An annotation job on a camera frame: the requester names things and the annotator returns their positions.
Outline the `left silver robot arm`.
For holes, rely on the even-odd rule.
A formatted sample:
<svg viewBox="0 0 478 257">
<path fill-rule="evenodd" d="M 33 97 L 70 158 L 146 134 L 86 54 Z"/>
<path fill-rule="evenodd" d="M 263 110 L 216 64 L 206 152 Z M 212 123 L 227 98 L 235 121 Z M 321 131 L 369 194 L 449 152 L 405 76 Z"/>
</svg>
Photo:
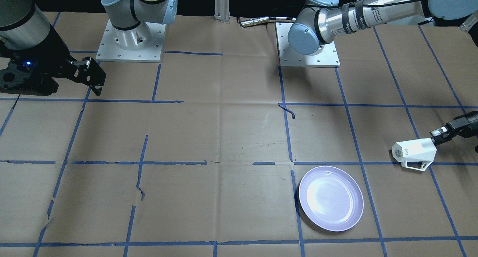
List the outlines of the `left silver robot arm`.
<svg viewBox="0 0 478 257">
<path fill-rule="evenodd" d="M 364 158 L 423 133 L 432 110 L 477 106 L 477 48 L 457 29 L 393 25 L 410 16 L 471 14 L 477 0 L 306 0 L 286 35 L 288 79 L 337 76 Z"/>
</svg>

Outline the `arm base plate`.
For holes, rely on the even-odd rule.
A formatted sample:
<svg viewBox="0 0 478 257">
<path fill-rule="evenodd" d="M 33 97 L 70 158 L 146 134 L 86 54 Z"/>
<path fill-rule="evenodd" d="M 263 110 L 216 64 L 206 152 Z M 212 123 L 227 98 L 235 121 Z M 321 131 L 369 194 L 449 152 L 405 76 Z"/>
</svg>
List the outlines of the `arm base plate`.
<svg viewBox="0 0 478 257">
<path fill-rule="evenodd" d="M 160 63 L 167 25 L 142 22 L 135 29 L 118 30 L 108 21 L 96 60 Z"/>
<path fill-rule="evenodd" d="M 288 41 L 288 32 L 292 23 L 276 23 L 277 48 L 280 66 L 336 68 L 340 60 L 335 43 L 319 46 L 318 51 L 311 55 L 303 55 L 292 49 Z"/>
</svg>

